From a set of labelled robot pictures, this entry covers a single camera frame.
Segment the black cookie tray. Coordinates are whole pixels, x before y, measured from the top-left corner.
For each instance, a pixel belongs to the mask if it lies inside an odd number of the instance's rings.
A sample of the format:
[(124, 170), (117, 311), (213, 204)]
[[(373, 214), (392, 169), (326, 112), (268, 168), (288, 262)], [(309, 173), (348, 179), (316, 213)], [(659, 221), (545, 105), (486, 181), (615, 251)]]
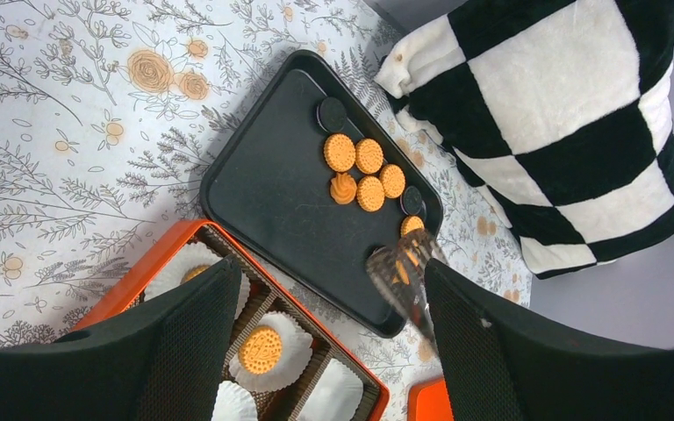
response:
[(318, 54), (288, 56), (220, 156), (204, 173), (204, 214), (303, 287), (383, 338), (397, 336), (405, 320), (381, 297), (365, 262), (380, 246), (393, 246), (405, 214), (396, 199), (367, 212), (337, 204), (328, 184), (318, 121), (324, 99), (346, 108), (342, 132), (375, 139), (385, 159), (402, 168), (418, 189), (426, 228), (437, 233), (441, 199), (389, 134)]

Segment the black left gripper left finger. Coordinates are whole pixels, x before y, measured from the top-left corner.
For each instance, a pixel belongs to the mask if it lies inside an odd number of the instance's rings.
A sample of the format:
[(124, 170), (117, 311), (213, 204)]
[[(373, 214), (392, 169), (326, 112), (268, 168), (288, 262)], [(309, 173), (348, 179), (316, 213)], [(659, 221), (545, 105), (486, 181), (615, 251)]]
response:
[(50, 344), (0, 349), (0, 420), (208, 420), (241, 270), (201, 275)]

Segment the orange cookie box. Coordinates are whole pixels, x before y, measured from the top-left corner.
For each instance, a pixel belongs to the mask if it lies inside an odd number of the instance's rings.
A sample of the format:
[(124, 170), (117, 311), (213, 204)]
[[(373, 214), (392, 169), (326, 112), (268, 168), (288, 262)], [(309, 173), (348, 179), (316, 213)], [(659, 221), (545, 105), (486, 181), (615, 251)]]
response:
[(234, 310), (224, 316), (224, 338), (217, 344), (221, 368), (217, 375), (217, 391), (223, 381), (237, 383), (229, 374), (229, 362), (245, 337), (266, 313), (280, 311), (294, 317), (312, 335), (312, 357), (305, 371), (290, 386), (274, 392), (247, 390), (255, 400), (258, 420), (297, 420), (298, 413), (331, 359), (345, 364), (363, 383), (362, 400), (351, 420), (378, 420), (383, 415), (389, 400), (388, 389), (383, 383), (257, 263), (243, 246), (220, 225), (211, 221), (193, 220), (174, 224), (79, 321), (78, 327), (86, 328), (103, 322), (134, 307), (146, 309), (150, 300), (144, 301), (145, 287), (184, 245), (195, 242), (206, 244), (222, 260), (232, 260), (240, 270), (239, 276), (234, 279), (240, 289), (233, 299)]

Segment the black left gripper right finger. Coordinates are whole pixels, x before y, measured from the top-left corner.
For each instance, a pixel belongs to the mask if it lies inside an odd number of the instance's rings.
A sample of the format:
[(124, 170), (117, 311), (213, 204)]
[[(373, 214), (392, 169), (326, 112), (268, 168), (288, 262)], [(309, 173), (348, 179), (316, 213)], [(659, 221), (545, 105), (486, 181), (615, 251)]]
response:
[(457, 420), (674, 420), (674, 349), (582, 332), (445, 264), (425, 271)]

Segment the metal tongs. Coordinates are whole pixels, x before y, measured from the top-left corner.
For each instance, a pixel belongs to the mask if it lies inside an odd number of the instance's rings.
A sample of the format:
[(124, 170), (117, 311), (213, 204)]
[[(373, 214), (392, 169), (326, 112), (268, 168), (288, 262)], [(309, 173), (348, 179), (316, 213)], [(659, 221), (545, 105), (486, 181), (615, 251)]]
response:
[(395, 246), (377, 248), (366, 260), (365, 268), (381, 296), (402, 318), (412, 323), (436, 351), (425, 289), (425, 270), (432, 259), (448, 262), (435, 236), (419, 228), (401, 237)]

